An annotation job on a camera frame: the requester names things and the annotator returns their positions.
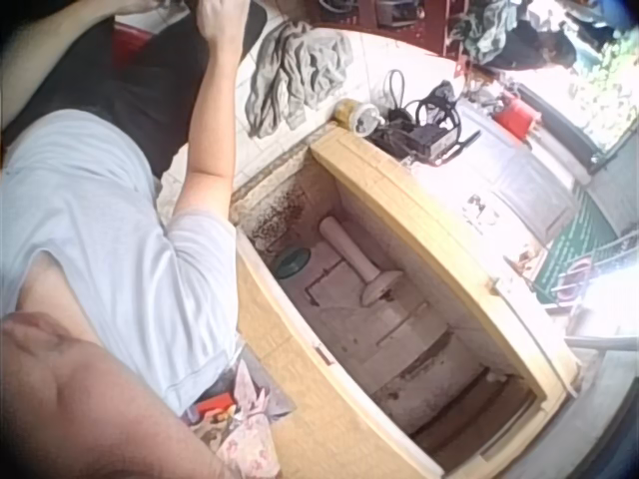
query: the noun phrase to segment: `hand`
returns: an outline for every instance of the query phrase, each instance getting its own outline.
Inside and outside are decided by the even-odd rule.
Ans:
[[[249,16],[249,0],[200,0],[198,28],[218,53],[242,55],[244,30]]]
[[[145,13],[163,6],[165,0],[83,0],[108,16]]]

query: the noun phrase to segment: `tile floor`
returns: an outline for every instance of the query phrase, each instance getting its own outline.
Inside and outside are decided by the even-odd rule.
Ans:
[[[452,80],[454,64],[448,60],[429,55],[418,48],[373,35],[344,32],[350,40],[354,61],[348,67],[347,80],[332,98],[327,99],[316,111],[306,110],[307,121],[291,131],[286,124],[270,137],[252,139],[248,134],[245,104],[251,92],[251,78],[256,70],[257,54],[264,37],[282,22],[304,19],[306,12],[303,0],[256,0],[268,13],[265,31],[242,62],[238,71],[236,88],[236,141],[238,161],[234,187],[239,188],[253,175],[267,166],[283,152],[290,149],[303,137],[323,125],[331,116],[334,104],[349,97],[360,101],[373,101],[381,107],[392,104],[385,93],[385,78],[389,70],[401,70],[406,78],[404,102],[423,98],[441,80]],[[159,10],[143,15],[128,15],[118,20],[154,33],[186,15],[185,11]],[[174,158],[169,171],[162,178],[163,190],[158,198],[161,218],[167,219],[177,199],[180,185],[184,181],[188,147],[185,146]]]

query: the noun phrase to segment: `person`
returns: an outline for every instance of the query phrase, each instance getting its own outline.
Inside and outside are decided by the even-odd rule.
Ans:
[[[157,1],[31,4],[2,49],[3,454],[37,477],[226,477],[177,416],[235,352],[235,78],[266,12],[200,0],[116,68],[114,15]]]
[[[537,31],[526,18],[532,0],[523,0],[517,8],[517,25],[506,32],[501,52],[482,67],[498,70],[536,70],[558,65],[571,68],[577,50],[563,30]]]

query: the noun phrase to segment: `black pants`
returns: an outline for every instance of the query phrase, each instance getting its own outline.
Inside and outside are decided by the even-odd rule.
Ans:
[[[44,18],[73,0],[30,0],[3,20],[7,32]],[[260,38],[267,22],[263,7],[252,2],[244,55]],[[24,110],[3,132],[10,145],[39,118],[62,109],[93,113],[128,134],[146,155],[156,178],[171,166],[187,142],[189,124],[208,59],[208,46],[194,14],[153,37],[123,69],[113,62],[114,19],[85,32],[62,57]]]

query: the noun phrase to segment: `white t-shirt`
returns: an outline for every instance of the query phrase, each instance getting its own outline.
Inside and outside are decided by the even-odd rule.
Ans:
[[[64,110],[10,148],[0,183],[0,317],[48,252],[104,346],[178,414],[236,345],[236,235],[210,213],[164,228],[142,151],[100,118]]]

